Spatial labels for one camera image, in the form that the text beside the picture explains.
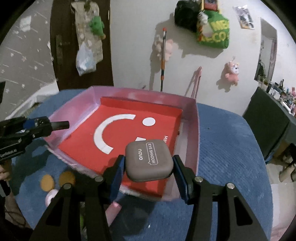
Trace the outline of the person's left hand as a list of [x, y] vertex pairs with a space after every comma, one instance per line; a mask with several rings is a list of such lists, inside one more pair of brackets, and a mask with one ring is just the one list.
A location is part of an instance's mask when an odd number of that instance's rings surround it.
[[9, 181], [11, 180], [12, 174], [12, 161], [7, 160], [0, 166], [0, 180]]

